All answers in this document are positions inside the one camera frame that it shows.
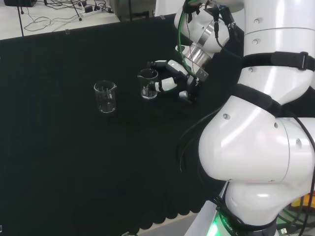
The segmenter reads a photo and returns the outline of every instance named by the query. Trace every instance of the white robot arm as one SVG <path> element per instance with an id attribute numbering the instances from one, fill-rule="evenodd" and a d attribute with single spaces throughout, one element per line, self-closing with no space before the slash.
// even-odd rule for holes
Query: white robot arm
<path id="1" fill-rule="evenodd" d="M 199 158 L 209 176 L 230 181 L 225 200 L 234 215 L 247 225 L 270 225 L 287 204 L 310 192 L 313 139 L 293 118 L 277 118 L 246 94 L 280 106 L 310 87 L 315 70 L 315 1 L 211 2 L 244 7 L 246 63 L 238 82 L 241 91 L 229 98 L 201 135 Z M 210 57 L 221 50 L 212 22 L 212 16 L 201 11 L 182 28 L 193 46 Z M 224 45 L 229 34 L 224 23 L 219 24 L 219 42 Z M 315 137 L 315 119 L 301 121 Z"/>

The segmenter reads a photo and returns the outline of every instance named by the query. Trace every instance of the black table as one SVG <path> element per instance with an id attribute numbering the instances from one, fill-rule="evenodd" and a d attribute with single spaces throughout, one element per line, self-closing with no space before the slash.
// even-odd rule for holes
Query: black table
<path id="1" fill-rule="evenodd" d="M 202 127 L 185 174 L 175 145 L 229 97 L 241 63 L 215 55 L 195 105 L 173 93 L 143 100 L 136 75 L 146 62 L 178 60 L 173 19 L 0 41 L 3 235 L 121 235 L 200 211 L 207 199 L 196 174 Z M 104 79 L 118 86 L 111 117 L 96 108 L 93 85 Z M 298 115 L 310 109 L 300 104 Z M 208 178 L 206 185 L 219 193 L 223 183 Z"/>

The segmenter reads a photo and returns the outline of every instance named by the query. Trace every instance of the cable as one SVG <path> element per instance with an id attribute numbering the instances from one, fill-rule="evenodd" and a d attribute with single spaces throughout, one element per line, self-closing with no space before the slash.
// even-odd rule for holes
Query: cable
<path id="1" fill-rule="evenodd" d="M 286 210 L 283 210 L 283 212 L 289 216 L 291 216 L 294 220 L 291 221 L 291 223 L 288 225 L 287 228 L 289 228 L 291 225 L 293 225 L 296 221 L 300 221 L 301 223 L 303 223 L 302 220 L 300 220 L 300 215 L 302 213 L 302 209 L 303 209 L 303 202 L 304 202 L 304 196 L 301 198 L 301 202 L 300 202 L 300 206 L 299 206 L 299 211 L 296 215 L 296 217 L 294 215 L 292 215 L 291 213 L 289 213 Z"/>
<path id="2" fill-rule="evenodd" d="M 19 20 L 20 20 L 20 26 L 21 26 L 21 32 L 22 32 L 22 37 L 24 37 L 24 33 L 23 33 L 23 26 L 22 26 L 22 20 L 21 20 L 21 15 L 20 15 L 20 10 L 19 10 L 19 3 L 20 0 L 18 0 L 18 13 L 19 13 Z"/>
<path id="3" fill-rule="evenodd" d="M 129 18 L 130 18 L 130 22 L 132 22 L 131 0 L 128 0 L 128 4 L 129 4 Z"/>
<path id="4" fill-rule="evenodd" d="M 183 159 L 183 156 L 185 155 L 186 149 L 190 146 L 190 144 L 191 144 L 193 141 L 195 141 L 195 138 L 192 138 L 191 140 L 189 140 L 189 142 L 187 142 L 186 145 L 184 146 L 182 155 L 181 155 L 180 160 L 179 160 L 179 169 L 180 169 L 181 173 L 183 172 L 183 171 L 182 171 L 182 159 Z"/>
<path id="5" fill-rule="evenodd" d="M 298 122 L 298 124 L 301 126 L 301 128 L 303 129 L 303 131 L 305 132 L 306 136 L 308 137 L 308 139 L 310 140 L 310 143 L 313 146 L 313 150 L 315 151 L 315 142 L 314 139 L 312 138 L 311 134 L 309 133 L 309 131 L 307 130 L 307 128 L 305 127 L 305 125 L 301 122 L 301 120 L 290 110 L 285 110 L 292 118 L 294 118 L 296 120 L 296 122 Z M 303 235 L 303 232 L 306 228 L 307 225 L 307 220 L 309 218 L 310 212 L 311 212 L 311 208 L 312 208 L 312 200 L 313 200 L 313 194 L 314 194 L 314 185 L 315 185 L 315 167 L 314 167 L 314 171 L 313 171 L 313 177 L 312 177 L 312 183 L 311 183 L 311 190 L 310 190 L 310 199 L 309 199 L 309 204 L 307 206 L 307 211 L 306 211 L 306 215 L 305 215 L 305 219 L 304 219 L 304 223 L 303 223 L 303 227 L 299 233 L 299 236 Z"/>
<path id="6" fill-rule="evenodd" d="M 35 22 L 35 21 L 34 21 L 34 19 L 32 18 L 32 16 L 30 16 L 30 11 L 29 11 L 29 8 L 28 8 L 28 7 L 26 7 L 26 9 L 28 10 L 28 15 L 29 15 L 29 17 L 33 20 L 33 22 Z"/>
<path id="7" fill-rule="evenodd" d="M 239 57 L 238 55 L 236 55 L 236 54 L 234 54 L 234 53 L 230 52 L 229 50 L 227 50 L 226 48 L 224 48 L 224 47 L 220 44 L 220 42 L 219 42 L 219 39 L 218 39 L 218 38 L 216 38 L 216 40 L 217 40 L 217 43 L 218 43 L 218 45 L 220 46 L 220 48 L 222 48 L 222 49 L 223 49 L 223 51 L 225 51 L 226 53 L 228 53 L 228 54 L 230 54 L 231 56 L 234 56 L 234 57 L 236 57 L 236 58 L 238 58 L 238 59 L 242 59 L 242 58 L 241 58 L 241 57 Z"/>
<path id="8" fill-rule="evenodd" d="M 182 14 L 180 16 L 180 20 L 178 22 L 177 49 L 178 49 L 178 52 L 182 58 L 183 67 L 184 67 L 185 71 L 195 78 L 195 75 L 190 70 L 189 66 L 187 65 L 187 63 L 185 61 L 184 55 L 183 55 L 183 49 L 182 49 L 182 44 L 181 44 L 181 29 L 182 29 L 182 25 L 183 25 L 183 20 L 184 20 L 184 12 L 182 11 Z"/>
<path id="9" fill-rule="evenodd" d="M 219 107 L 218 109 L 216 109 L 214 112 L 211 112 L 210 114 L 206 115 L 205 117 L 201 118 L 200 120 L 198 120 L 195 124 L 193 124 L 191 127 L 189 127 L 179 138 L 177 144 L 176 144 L 176 159 L 179 161 L 179 163 L 181 162 L 180 157 L 179 157 L 179 150 L 180 150 L 180 144 L 182 142 L 182 139 L 189 133 L 191 132 L 194 128 L 196 128 L 199 124 L 201 124 L 202 122 L 204 122 L 207 118 L 211 117 L 212 115 L 216 114 L 219 110 L 221 110 L 223 106 Z"/>
<path id="10" fill-rule="evenodd" d="M 187 25 L 187 29 L 188 29 L 188 35 L 189 35 L 189 40 L 190 40 L 190 30 L 189 30 L 189 27 L 188 27 L 188 15 L 186 14 L 186 25 Z M 191 57 L 191 60 L 192 60 L 192 55 L 191 55 L 191 47 L 189 47 L 189 51 L 190 51 L 190 57 Z M 192 63 L 192 72 L 193 74 L 195 75 L 195 70 L 193 68 L 193 61 L 191 61 Z"/>

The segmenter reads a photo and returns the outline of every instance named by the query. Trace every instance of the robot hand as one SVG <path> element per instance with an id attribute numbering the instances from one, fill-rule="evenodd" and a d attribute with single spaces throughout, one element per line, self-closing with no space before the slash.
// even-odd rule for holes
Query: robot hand
<path id="1" fill-rule="evenodd" d="M 174 60 L 157 60 L 149 62 L 147 67 L 158 72 L 167 71 L 172 75 L 159 82 L 151 82 L 149 85 L 150 90 L 167 92 L 178 89 L 180 91 L 180 99 L 186 102 L 196 101 L 200 87 L 199 79 L 189 75 L 182 65 Z"/>

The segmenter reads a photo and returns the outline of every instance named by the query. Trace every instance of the power strip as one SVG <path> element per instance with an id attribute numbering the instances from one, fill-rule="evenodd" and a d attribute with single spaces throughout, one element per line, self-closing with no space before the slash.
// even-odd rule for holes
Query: power strip
<path id="1" fill-rule="evenodd" d="M 100 10 L 96 10 L 96 11 L 91 11 L 89 13 L 82 13 L 82 17 L 92 16 L 92 15 L 95 15 L 95 14 L 97 14 L 99 12 L 102 12 L 102 10 L 100 9 Z"/>

